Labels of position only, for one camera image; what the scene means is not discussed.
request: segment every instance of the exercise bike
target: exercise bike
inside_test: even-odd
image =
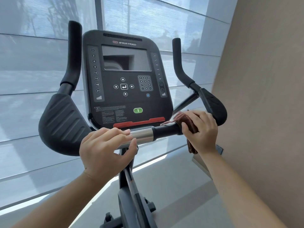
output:
[[[227,119],[224,105],[185,74],[180,43],[179,38],[172,41],[174,71],[193,94],[173,108],[160,52],[152,40],[100,30],[82,35],[80,23],[70,21],[67,70],[39,121],[44,144],[55,152],[79,156],[82,139],[101,127],[131,129],[138,145],[181,135],[177,123],[160,124],[198,98],[217,124],[222,125]],[[81,68],[90,126],[71,99]],[[129,144],[118,148],[121,155]],[[100,228],[157,227],[152,216],[156,207],[138,192],[132,168],[133,161],[119,173],[121,216],[113,218],[107,213]]]

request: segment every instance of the console vent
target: console vent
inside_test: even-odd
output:
[[[126,40],[132,40],[132,41],[142,41],[140,38],[131,38],[131,37],[125,37],[125,36],[120,36],[120,35],[115,35],[115,34],[109,34],[109,33],[104,33],[103,34],[105,37],[111,37],[111,38],[120,38],[120,39],[126,39]]]

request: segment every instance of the brown towel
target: brown towel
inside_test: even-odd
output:
[[[162,123],[161,126],[165,125],[165,124],[168,124],[168,123],[171,123],[171,122],[176,122],[176,123],[178,123],[180,125],[181,125],[182,122],[186,123],[187,126],[188,126],[188,128],[189,128],[189,130],[192,133],[197,133],[199,131],[197,129],[196,125],[194,125],[194,123],[192,122],[192,120],[187,115],[185,115],[183,112],[178,112],[175,115],[175,117],[173,118],[173,121],[166,121],[166,122]],[[191,143],[188,141],[188,139],[187,139],[187,145],[188,145],[189,153],[197,154],[196,149],[194,149],[194,147],[191,145]]]

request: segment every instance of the display screen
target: display screen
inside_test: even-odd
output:
[[[151,71],[147,51],[116,46],[102,46],[106,70]]]

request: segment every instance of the start button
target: start button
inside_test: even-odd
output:
[[[142,108],[134,108],[133,112],[136,113],[136,114],[140,114],[142,113]]]

